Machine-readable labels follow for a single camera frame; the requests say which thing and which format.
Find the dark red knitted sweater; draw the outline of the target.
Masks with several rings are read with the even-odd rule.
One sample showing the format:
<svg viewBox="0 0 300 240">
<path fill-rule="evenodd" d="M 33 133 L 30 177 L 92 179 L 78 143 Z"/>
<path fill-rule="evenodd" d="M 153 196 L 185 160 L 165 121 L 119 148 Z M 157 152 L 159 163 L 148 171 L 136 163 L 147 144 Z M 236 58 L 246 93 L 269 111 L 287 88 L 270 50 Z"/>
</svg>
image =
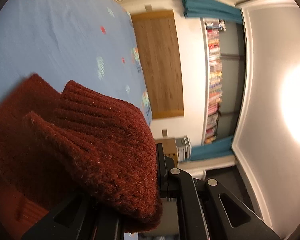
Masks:
<svg viewBox="0 0 300 240">
<path fill-rule="evenodd" d="M 1 102 L 0 176 L 46 210 L 94 196 L 122 216 L 126 232 L 152 230 L 162 216 L 143 113 L 75 81 L 57 92 L 33 74 Z"/>
</svg>

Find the teal curtain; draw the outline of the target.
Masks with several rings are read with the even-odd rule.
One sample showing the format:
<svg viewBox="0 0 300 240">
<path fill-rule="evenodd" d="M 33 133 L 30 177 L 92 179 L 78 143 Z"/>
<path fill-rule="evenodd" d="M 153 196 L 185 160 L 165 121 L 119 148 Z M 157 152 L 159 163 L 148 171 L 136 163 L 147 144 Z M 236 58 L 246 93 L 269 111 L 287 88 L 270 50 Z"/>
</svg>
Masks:
<svg viewBox="0 0 300 240">
<path fill-rule="evenodd" d="M 216 140 L 211 144 L 193 147 L 190 161 L 201 161 L 233 155 L 234 153 L 231 148 L 232 141 L 233 136 L 229 136 Z"/>
<path fill-rule="evenodd" d="M 186 18 L 217 18 L 242 24 L 242 13 L 236 7 L 217 0 L 181 0 Z"/>
</svg>

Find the wooden bedside cabinet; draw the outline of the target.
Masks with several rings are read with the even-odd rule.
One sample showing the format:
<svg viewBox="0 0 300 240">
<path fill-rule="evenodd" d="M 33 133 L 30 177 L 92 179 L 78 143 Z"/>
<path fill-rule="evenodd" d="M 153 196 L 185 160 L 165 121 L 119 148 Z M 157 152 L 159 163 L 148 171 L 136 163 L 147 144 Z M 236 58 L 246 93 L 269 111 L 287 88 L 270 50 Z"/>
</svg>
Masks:
<svg viewBox="0 0 300 240">
<path fill-rule="evenodd" d="M 176 146 L 175 138 L 160 138 L 155 139 L 156 144 L 162 144 L 163 152 L 165 156 L 173 159 L 175 167 L 178 166 L 178 149 Z"/>
</svg>

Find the glowing ceiling lamp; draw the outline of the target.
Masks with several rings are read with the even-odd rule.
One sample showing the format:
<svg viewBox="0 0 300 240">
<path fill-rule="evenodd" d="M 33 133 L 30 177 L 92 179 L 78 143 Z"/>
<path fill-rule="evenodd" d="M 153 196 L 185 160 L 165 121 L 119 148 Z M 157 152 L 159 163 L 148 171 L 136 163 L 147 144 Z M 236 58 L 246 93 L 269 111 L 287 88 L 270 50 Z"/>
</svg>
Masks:
<svg viewBox="0 0 300 240">
<path fill-rule="evenodd" d="M 300 145 L 300 64 L 287 70 L 283 77 L 280 109 L 287 130 Z"/>
</svg>

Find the wooden headboard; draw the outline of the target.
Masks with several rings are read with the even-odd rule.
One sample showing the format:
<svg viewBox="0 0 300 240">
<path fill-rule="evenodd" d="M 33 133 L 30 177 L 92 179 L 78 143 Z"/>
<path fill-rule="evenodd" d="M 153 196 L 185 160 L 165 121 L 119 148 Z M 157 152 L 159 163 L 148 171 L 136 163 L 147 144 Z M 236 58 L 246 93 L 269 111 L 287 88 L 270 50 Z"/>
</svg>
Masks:
<svg viewBox="0 0 300 240">
<path fill-rule="evenodd" d="M 184 116 L 183 81 L 174 12 L 131 16 L 153 119 Z"/>
</svg>

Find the row of books on shelf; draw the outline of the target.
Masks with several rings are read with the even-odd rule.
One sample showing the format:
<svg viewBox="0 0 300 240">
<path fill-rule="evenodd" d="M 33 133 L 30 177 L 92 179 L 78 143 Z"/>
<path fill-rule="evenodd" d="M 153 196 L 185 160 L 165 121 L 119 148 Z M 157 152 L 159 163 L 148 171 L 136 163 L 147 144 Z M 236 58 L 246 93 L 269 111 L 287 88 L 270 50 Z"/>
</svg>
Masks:
<svg viewBox="0 0 300 240">
<path fill-rule="evenodd" d="M 207 120 L 204 134 L 204 144 L 216 140 L 218 131 L 219 108 L 222 102 L 222 62 L 219 33 L 225 29 L 223 20 L 206 18 L 204 27 L 208 52 L 208 95 L 207 95 Z"/>
</svg>

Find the blue dinosaur print bedsheet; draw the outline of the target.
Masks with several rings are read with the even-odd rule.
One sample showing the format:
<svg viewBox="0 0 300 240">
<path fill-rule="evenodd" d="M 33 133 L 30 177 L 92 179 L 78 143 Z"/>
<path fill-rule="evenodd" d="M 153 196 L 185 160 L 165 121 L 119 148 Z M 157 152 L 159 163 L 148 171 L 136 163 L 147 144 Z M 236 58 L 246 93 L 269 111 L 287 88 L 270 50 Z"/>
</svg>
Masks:
<svg viewBox="0 0 300 240">
<path fill-rule="evenodd" d="M 37 73 L 61 92 L 70 81 L 151 106 L 132 20 L 113 0 L 8 0 L 0 11 L 0 101 Z"/>
</svg>

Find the grey wall switch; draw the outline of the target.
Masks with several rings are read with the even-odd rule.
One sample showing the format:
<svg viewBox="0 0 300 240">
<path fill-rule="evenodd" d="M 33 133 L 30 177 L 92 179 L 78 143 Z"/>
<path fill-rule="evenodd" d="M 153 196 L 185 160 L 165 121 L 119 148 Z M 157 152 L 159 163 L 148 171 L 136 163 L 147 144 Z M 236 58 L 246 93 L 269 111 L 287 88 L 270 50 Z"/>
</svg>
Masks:
<svg viewBox="0 0 300 240">
<path fill-rule="evenodd" d="M 167 137 L 167 129 L 163 129 L 162 130 L 162 136 L 163 137 Z"/>
</svg>

